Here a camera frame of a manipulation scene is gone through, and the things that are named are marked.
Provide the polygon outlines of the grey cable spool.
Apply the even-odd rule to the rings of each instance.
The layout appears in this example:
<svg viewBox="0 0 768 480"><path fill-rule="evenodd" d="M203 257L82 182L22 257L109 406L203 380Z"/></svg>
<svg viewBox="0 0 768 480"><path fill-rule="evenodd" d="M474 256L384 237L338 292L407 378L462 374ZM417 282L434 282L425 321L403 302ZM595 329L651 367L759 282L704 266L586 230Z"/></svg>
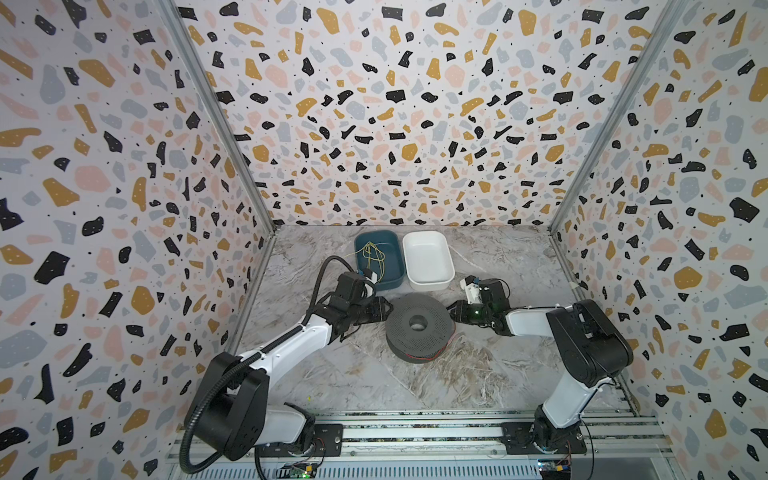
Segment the grey cable spool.
<svg viewBox="0 0 768 480"><path fill-rule="evenodd" d="M437 359L448 347L455 323L437 299L410 293L392 302L385 336L392 353L403 361L423 364Z"/></svg>

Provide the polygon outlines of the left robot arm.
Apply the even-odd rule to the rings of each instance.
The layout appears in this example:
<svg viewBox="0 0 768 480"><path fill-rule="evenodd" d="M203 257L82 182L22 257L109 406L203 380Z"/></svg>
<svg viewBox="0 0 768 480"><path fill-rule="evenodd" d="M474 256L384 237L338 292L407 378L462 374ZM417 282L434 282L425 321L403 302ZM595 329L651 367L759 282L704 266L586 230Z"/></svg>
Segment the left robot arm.
<svg viewBox="0 0 768 480"><path fill-rule="evenodd" d="M198 474L221 458L238 460L266 447L309 456L324 448L307 410L269 402L271 386L313 353L342 342L353 327L387 319L392 304L378 296L379 276L354 269L337 255L318 272L309 305L290 329L245 353L221 353L210 362L184 420L181 471Z"/></svg>

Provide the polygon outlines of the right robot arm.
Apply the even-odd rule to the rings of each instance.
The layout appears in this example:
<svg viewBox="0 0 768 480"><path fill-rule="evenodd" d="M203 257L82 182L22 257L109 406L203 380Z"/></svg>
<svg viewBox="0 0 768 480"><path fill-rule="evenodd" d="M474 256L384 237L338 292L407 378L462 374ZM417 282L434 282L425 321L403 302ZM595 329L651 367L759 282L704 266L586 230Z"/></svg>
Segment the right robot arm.
<svg viewBox="0 0 768 480"><path fill-rule="evenodd" d="M503 337L554 340L564 372L554 391L539 405L529 427L515 423L504 434L513 449L544 454L579 447L582 414L606 384L633 362L627 340L593 300L571 305L513 307L500 279L461 281L464 300L447 307L456 323L490 329Z"/></svg>

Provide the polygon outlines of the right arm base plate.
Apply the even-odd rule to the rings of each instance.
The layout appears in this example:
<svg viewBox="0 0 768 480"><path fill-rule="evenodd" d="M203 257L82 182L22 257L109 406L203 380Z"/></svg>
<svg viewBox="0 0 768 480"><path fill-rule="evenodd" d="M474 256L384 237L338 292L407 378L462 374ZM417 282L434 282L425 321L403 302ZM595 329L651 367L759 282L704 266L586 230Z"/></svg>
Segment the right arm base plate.
<svg viewBox="0 0 768 480"><path fill-rule="evenodd" d="M578 424L564 429L542 426L536 422L501 424L500 441L508 455L585 454L588 449Z"/></svg>

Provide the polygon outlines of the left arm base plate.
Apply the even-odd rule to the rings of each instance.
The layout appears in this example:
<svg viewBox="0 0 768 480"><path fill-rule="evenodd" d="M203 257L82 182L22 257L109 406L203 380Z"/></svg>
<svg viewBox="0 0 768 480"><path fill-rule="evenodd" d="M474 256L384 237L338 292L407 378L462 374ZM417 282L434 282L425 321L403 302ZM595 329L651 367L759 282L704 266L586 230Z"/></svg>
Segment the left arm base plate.
<svg viewBox="0 0 768 480"><path fill-rule="evenodd" d="M305 426L299 437L300 456L340 457L344 426L341 423L320 423Z"/></svg>

